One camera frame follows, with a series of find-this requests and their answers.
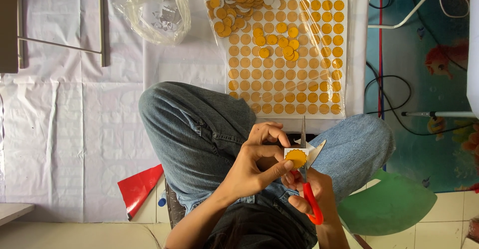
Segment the electrical cord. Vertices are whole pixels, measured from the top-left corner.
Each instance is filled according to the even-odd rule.
[[[379,90],[380,90],[381,93],[383,94],[384,98],[385,98],[386,101],[387,101],[387,104],[389,104],[389,107],[390,107],[390,109],[384,110],[384,111],[392,111],[392,113],[394,114],[394,116],[395,116],[396,119],[398,120],[399,124],[400,124],[405,130],[407,130],[409,133],[412,133],[412,134],[417,135],[417,136],[432,136],[432,135],[436,135],[436,134],[439,134],[439,133],[450,132],[450,131],[454,131],[454,130],[456,130],[456,129],[461,129],[461,128],[464,128],[464,127],[472,126],[472,125],[475,124],[475,123],[471,123],[471,124],[464,125],[464,126],[460,126],[460,127],[455,127],[455,128],[451,128],[451,129],[442,130],[442,131],[439,131],[439,132],[436,132],[436,133],[427,133],[427,134],[425,134],[425,133],[416,133],[416,132],[414,132],[414,131],[408,129],[408,128],[402,123],[401,119],[399,118],[399,116],[396,114],[396,112],[395,112],[394,110],[396,110],[396,109],[398,109],[398,108],[404,106],[404,105],[409,101],[409,99],[411,98],[411,96],[412,96],[412,89],[411,89],[410,84],[409,84],[406,80],[404,80],[404,78],[399,77],[399,76],[397,76],[397,75],[384,75],[384,76],[380,76],[380,77],[379,77],[379,76],[377,75],[376,71],[373,69],[373,66],[371,66],[371,64],[370,64],[369,62],[367,62],[367,61],[366,61],[366,66],[368,66],[368,68],[370,68],[370,69],[373,71],[373,74],[374,74],[375,78],[374,78],[373,80],[371,80],[371,81],[366,85],[366,87],[364,88],[364,94],[366,94],[369,85],[370,85],[372,82],[376,81],[376,82],[377,82],[377,85],[379,86]],[[401,81],[403,81],[403,82],[408,86],[408,88],[409,88],[409,96],[408,96],[408,98],[404,101],[403,104],[399,105],[398,107],[393,107],[393,106],[392,106],[391,101],[389,101],[389,98],[387,97],[386,93],[384,93],[383,87],[382,87],[382,85],[381,85],[380,82],[379,82],[379,79],[382,79],[382,78],[385,78],[385,77],[395,77],[395,78],[399,78],[399,79],[400,79]],[[371,114],[371,113],[378,113],[378,111],[368,112],[367,114]]]
[[[414,6],[416,7],[417,5],[417,1],[416,0],[412,0],[412,3],[414,4]],[[441,51],[441,53],[447,57],[447,59],[449,59],[449,61],[451,61],[454,65],[456,65],[458,68],[464,70],[464,71],[467,71],[466,68],[464,68],[463,66],[459,65],[457,62],[455,62],[454,60],[451,59],[451,57],[446,53],[446,51],[443,50],[443,48],[441,47],[441,44],[439,43],[438,39],[436,38],[436,36],[432,33],[431,29],[429,28],[429,26],[426,24],[426,22],[424,22],[424,20],[422,19],[422,16],[421,16],[421,13],[419,12],[419,9],[417,9],[416,11],[416,14],[418,15],[418,19],[419,21],[421,22],[422,26],[429,32],[429,34],[431,35],[431,37],[434,39],[434,41],[436,42],[437,44],[437,47],[439,48],[439,50]]]
[[[439,5],[441,6],[441,10],[443,10],[443,13],[446,14],[446,16],[451,17],[451,18],[463,18],[463,17],[466,17],[469,14],[469,11],[470,11],[469,1],[468,0],[464,0],[464,1],[468,5],[468,12],[466,12],[466,14],[461,15],[461,16],[454,16],[454,15],[450,15],[450,14],[446,13],[446,10],[444,9],[444,6],[443,6],[443,0],[439,0]]]
[[[383,7],[375,6],[375,5],[373,5],[371,2],[369,2],[369,6],[371,6],[371,7],[373,7],[373,8],[376,8],[376,9],[384,9],[384,8],[387,8],[387,7],[391,6],[392,1],[393,1],[393,0],[387,0],[387,4],[386,4],[385,6],[383,6]]]

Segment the clear plastic wrap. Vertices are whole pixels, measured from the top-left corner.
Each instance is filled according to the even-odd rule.
[[[191,28],[188,0],[119,0],[114,6],[153,44],[177,45]]]
[[[345,118],[347,0],[204,0],[226,93],[263,118]]]

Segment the jeans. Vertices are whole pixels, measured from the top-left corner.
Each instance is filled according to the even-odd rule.
[[[224,180],[256,117],[243,99],[176,82],[148,88],[139,101],[141,119],[163,165],[168,184],[190,212]],[[360,189],[395,149],[391,129],[371,115],[349,117],[313,141],[326,145],[312,167],[332,178],[336,203]],[[314,225],[288,198],[298,195],[280,179],[236,203],[256,203],[279,210],[314,246]]]

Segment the black shirt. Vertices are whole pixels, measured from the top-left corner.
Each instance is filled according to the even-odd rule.
[[[297,226],[279,211],[251,203],[239,203],[229,207],[219,219],[210,237],[204,245],[212,248],[219,235],[223,239],[216,248],[225,248],[231,225],[237,225],[237,231],[230,236],[237,237],[234,248],[241,249],[291,249],[306,248],[306,241]]]

